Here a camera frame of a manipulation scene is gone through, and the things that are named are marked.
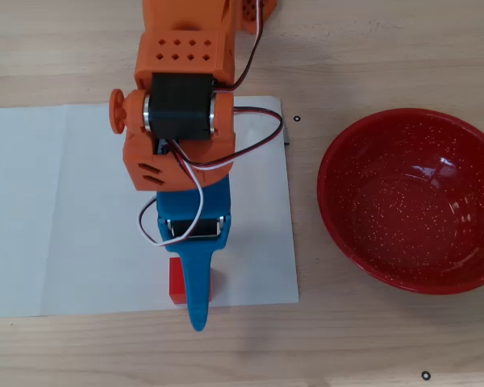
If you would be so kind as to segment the blue gripper body with servo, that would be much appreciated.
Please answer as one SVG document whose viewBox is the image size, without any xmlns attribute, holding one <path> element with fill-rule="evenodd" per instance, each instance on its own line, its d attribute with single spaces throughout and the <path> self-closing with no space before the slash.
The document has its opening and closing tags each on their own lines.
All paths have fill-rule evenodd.
<svg viewBox="0 0 484 387">
<path fill-rule="evenodd" d="M 202 189 L 202 213 L 188 239 L 218 239 L 231 227 L 231 192 L 229 177 Z M 156 196 L 158 228 L 162 239 L 185 234 L 199 207 L 197 189 L 160 192 Z"/>
</svg>

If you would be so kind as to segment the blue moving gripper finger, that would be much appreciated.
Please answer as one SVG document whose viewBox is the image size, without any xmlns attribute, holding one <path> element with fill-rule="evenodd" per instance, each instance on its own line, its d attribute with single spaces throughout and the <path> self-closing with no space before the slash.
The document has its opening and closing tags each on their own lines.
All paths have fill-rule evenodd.
<svg viewBox="0 0 484 387">
<path fill-rule="evenodd" d="M 225 248 L 231 227 L 231 216 L 200 219 L 199 234 L 166 247 L 181 262 L 186 306 L 190 323 L 196 331 L 207 324 L 211 297 L 211 259 Z"/>
</svg>

